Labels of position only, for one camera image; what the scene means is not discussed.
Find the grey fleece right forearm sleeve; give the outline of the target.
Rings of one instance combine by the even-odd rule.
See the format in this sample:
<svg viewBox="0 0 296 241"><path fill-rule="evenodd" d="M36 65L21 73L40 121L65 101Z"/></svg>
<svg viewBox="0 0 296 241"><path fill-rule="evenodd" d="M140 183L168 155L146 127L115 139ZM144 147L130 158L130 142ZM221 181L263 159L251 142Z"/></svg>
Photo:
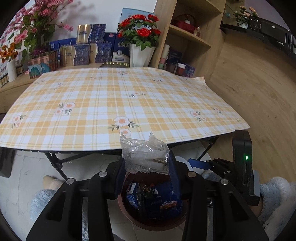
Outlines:
<svg viewBox="0 0 296 241"><path fill-rule="evenodd" d="M273 177L260 185L260 192L263 206L258 220L269 240L275 240L295 211L295 182Z"/></svg>

